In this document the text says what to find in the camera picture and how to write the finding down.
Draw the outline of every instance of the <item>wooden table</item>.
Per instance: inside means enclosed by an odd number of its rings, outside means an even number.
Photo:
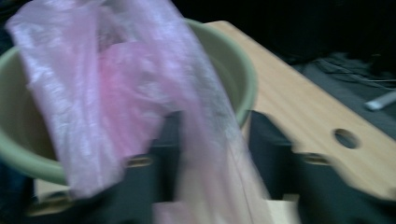
[[[271,116],[296,144],[295,152],[326,155],[350,186],[375,197],[396,200],[396,142],[393,139],[227,21],[209,25],[230,36],[247,53],[259,83],[254,109]],[[337,142],[333,135],[337,129],[353,133],[358,146],[349,149]],[[271,209],[276,223],[296,221],[295,217],[281,219],[291,210],[280,210]]]

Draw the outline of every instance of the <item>wire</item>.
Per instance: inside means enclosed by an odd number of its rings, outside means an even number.
[[[369,87],[375,87],[375,88],[379,88],[379,89],[383,89],[383,90],[387,90],[387,91],[396,90],[395,85],[392,85],[392,84],[384,85],[384,84],[377,83],[377,82],[381,82],[381,83],[382,82],[384,82],[384,83],[396,82],[396,79],[371,79],[368,77],[373,77],[372,75],[359,74],[359,73],[351,71],[341,65],[328,62],[324,59],[317,59],[317,60],[315,60],[315,63],[316,63],[316,66],[326,74],[337,75],[337,76],[346,75],[346,76],[343,76],[343,78],[336,77],[337,79],[339,79],[341,81],[359,82],[359,83],[369,86]],[[327,63],[330,66],[337,67],[338,69],[330,70],[329,67],[328,66],[326,67],[326,65],[324,65],[323,63]]]

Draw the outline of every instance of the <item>black object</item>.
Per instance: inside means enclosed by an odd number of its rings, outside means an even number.
[[[361,28],[351,38],[348,52],[351,58],[362,59],[372,65],[371,72],[378,78],[386,78],[382,72],[396,76],[396,1],[363,1],[364,14]]]
[[[319,154],[296,154],[263,114],[251,112],[249,149],[272,199],[299,194],[303,224],[396,223],[396,202],[353,189]]]
[[[0,223],[17,223],[33,191],[32,178],[0,161]]]
[[[153,223],[152,205],[174,198],[180,116],[176,112],[166,118],[160,137],[152,142],[148,154],[129,160],[125,176],[119,184],[90,199],[73,202],[65,197],[49,198],[31,206],[21,223]]]
[[[310,61],[328,51],[337,2],[276,1],[267,31],[269,47],[290,64]]]

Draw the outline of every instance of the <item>plastic bag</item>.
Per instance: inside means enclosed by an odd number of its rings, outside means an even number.
[[[162,117],[181,110],[177,207],[196,223],[267,220],[255,211],[262,189],[249,186],[257,176],[230,102],[170,2],[35,0],[7,26],[76,197],[117,182],[122,161],[144,152]]]

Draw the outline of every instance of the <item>wooden board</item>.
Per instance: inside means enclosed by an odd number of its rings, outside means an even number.
[[[296,152],[332,158],[348,184],[376,197],[396,200],[396,142],[279,60],[226,21],[209,23],[248,54],[258,76],[254,109],[270,115],[294,141]],[[352,132],[355,149],[338,143],[334,130]]]

